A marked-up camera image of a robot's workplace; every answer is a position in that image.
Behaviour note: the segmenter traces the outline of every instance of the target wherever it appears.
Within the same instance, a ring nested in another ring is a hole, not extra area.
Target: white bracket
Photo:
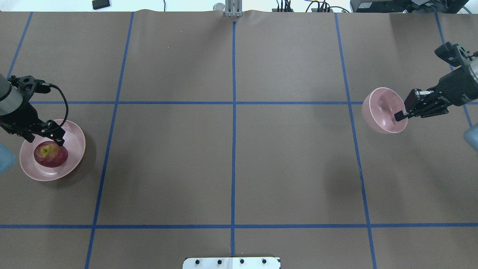
[[[187,258],[183,269],[281,269],[281,258]]]
[[[242,17],[242,0],[226,0],[226,17]]]

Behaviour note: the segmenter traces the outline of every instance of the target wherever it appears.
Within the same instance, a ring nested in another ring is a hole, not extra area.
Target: robotic hand
[[[405,99],[405,108],[395,113],[395,120],[431,117],[448,113],[448,106],[462,106],[478,98],[478,51],[470,54],[460,44],[439,46],[435,54],[456,70],[440,78],[438,85],[427,90],[413,89]]]
[[[49,93],[50,88],[57,89],[65,101],[66,113],[63,122],[58,125],[53,120],[43,122],[38,118],[36,109],[29,103],[34,93]],[[53,84],[32,76],[9,79],[0,74],[0,126],[9,134],[16,134],[28,142],[34,135],[47,137],[62,146],[65,140],[62,129],[68,117],[68,103],[62,91]]]

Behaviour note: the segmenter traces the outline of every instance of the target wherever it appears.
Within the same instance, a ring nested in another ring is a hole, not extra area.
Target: light blue object
[[[476,152],[478,152],[478,123],[466,130],[463,137],[465,138],[465,141],[468,142]]]
[[[15,155],[0,143],[0,174],[15,163]]]

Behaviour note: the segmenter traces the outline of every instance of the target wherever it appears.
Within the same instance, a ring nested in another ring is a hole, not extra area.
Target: pink plate
[[[62,128],[65,131],[63,146],[68,151],[66,162],[55,168],[39,165],[33,157],[33,151],[41,142],[50,139],[35,135],[35,140],[32,143],[25,141],[20,149],[20,166],[27,176],[38,181],[52,181],[68,175],[78,166],[85,153],[85,134],[78,125],[71,121],[66,121]]]
[[[408,119],[395,120],[395,113],[405,108],[403,99],[389,88],[375,89],[362,105],[362,115],[374,131],[382,134],[396,134],[407,127]]]

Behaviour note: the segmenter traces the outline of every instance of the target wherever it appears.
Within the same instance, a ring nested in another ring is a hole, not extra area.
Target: apple
[[[59,146],[53,141],[45,141],[35,148],[33,157],[40,165],[55,168],[66,162],[68,151],[64,146]]]

